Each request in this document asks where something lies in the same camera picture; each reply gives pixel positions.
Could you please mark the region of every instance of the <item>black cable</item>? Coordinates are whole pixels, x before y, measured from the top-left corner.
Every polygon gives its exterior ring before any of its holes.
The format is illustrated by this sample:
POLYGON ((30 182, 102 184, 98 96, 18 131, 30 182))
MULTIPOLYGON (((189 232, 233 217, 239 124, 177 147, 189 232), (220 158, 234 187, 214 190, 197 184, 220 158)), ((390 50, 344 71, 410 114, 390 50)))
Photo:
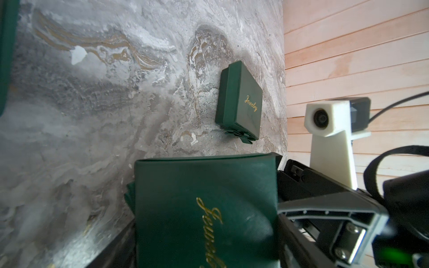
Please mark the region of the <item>black cable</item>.
POLYGON ((395 107, 395 106, 397 106, 397 105, 399 105, 401 103, 404 103, 404 102, 407 102, 407 101, 410 101, 410 100, 413 100, 413 99, 417 99, 417 98, 420 98, 420 97, 423 97, 423 96, 427 96, 427 95, 429 95, 429 91, 426 91, 426 92, 423 92, 423 93, 420 93, 420 94, 417 94, 417 95, 414 95, 414 96, 402 99, 400 101, 395 102, 394 104, 390 104, 389 106, 387 106, 383 110, 381 110, 378 113, 376 113, 373 117, 371 117, 369 119, 368 123, 371 123, 372 121, 374 121, 374 119, 376 119, 377 117, 379 117, 380 115, 382 115, 384 112, 386 112, 390 108, 393 108, 393 107, 395 107))

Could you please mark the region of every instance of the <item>wooden wall panel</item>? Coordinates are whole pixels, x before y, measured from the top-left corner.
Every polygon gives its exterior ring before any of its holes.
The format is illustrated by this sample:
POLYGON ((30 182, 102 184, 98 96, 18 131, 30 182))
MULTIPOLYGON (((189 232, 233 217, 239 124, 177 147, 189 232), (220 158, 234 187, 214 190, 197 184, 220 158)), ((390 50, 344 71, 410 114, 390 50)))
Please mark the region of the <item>wooden wall panel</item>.
MULTIPOLYGON (((429 146, 429 130, 401 130, 373 132, 371 136, 353 141, 355 154, 382 154, 388 150, 406 145, 429 146)), ((289 152, 310 152, 311 134, 289 134, 289 152)))
POLYGON ((287 87, 286 104, 427 85, 429 84, 428 73, 429 60, 420 60, 287 87))
MULTIPOLYGON (((388 105, 412 95, 429 91, 429 85, 412 88, 402 88, 397 90, 382 91, 368 94, 353 95, 355 97, 368 97, 371 99, 371 109, 383 109, 388 105)), ((409 102, 398 105, 397 107, 406 107, 414 105, 429 104, 429 97, 414 99, 409 102)), ((299 117, 305 115, 307 103, 299 103, 286 106, 287 117, 299 117)))
POLYGON ((429 9, 285 54, 286 69, 429 31, 429 9))
MULTIPOLYGON (((429 0, 284 0, 284 8, 288 158, 309 165, 311 134, 303 116, 310 102, 367 96, 374 114, 429 91, 429 0)), ((429 146, 428 115, 429 96, 405 102, 374 120, 370 137, 353 141, 359 188, 378 155, 429 146)), ((428 167, 429 157, 386 157, 378 188, 382 193, 385 180, 428 167)), ((370 256, 364 262, 375 267, 370 256)))
POLYGON ((429 32, 291 68, 286 72, 286 86, 424 59, 429 59, 429 32))
POLYGON ((363 2, 285 34, 284 52, 294 52, 425 8, 429 8, 428 0, 363 2))
POLYGON ((367 0, 285 0, 284 32, 309 25, 367 0))
MULTIPOLYGON (((354 154, 356 172, 363 173, 368 164, 377 154, 354 154)), ((310 165, 309 152, 288 152, 288 158, 310 165)), ((412 155, 392 155, 386 157, 379 165, 377 174, 387 176, 403 176, 426 170, 429 167, 429 157, 412 155)))

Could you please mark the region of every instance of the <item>camera lens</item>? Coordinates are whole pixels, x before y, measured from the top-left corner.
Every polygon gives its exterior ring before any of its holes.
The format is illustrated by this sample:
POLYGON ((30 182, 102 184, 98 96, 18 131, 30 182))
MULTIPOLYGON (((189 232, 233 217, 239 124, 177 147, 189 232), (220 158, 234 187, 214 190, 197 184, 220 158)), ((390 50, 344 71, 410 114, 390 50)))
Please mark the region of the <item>camera lens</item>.
POLYGON ((320 109, 314 113, 313 117, 314 123, 319 128, 326 128, 329 123, 329 117, 325 110, 320 109))

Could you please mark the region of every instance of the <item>green light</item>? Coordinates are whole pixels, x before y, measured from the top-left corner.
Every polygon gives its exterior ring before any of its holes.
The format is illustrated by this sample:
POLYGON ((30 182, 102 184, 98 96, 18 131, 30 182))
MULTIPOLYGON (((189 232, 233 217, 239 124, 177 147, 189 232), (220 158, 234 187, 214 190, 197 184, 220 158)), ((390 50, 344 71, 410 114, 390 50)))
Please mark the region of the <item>green light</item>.
POLYGON ((380 251, 380 257, 389 262, 407 264, 412 267, 412 255, 396 248, 386 247, 380 251))

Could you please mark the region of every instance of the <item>white paint patch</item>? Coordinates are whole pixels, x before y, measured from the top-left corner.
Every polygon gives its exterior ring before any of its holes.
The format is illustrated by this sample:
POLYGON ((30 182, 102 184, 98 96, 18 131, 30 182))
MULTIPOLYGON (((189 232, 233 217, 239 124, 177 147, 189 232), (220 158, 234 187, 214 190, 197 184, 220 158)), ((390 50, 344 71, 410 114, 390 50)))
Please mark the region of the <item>white paint patch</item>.
POLYGON ((194 145, 194 144, 196 144, 198 141, 196 140, 196 135, 192 132, 192 134, 191 134, 191 137, 192 137, 192 141, 191 141, 191 146, 192 145, 194 145))
POLYGON ((130 8, 134 11, 134 13, 137 12, 137 5, 134 3, 130 3, 130 8))
POLYGON ((136 94, 137 94, 137 91, 132 91, 130 94, 128 94, 128 98, 132 99, 136 94))
POLYGON ((72 65, 81 62, 88 54, 86 50, 79 45, 75 46, 75 49, 70 50, 70 52, 72 53, 72 65))
POLYGON ((146 45, 149 45, 153 48, 160 48, 160 49, 166 49, 171 50, 174 49, 173 45, 170 45, 167 39, 160 39, 156 38, 155 36, 151 35, 145 28, 142 26, 133 23, 134 25, 130 25, 128 28, 128 32, 140 39, 141 42, 145 43, 146 45))

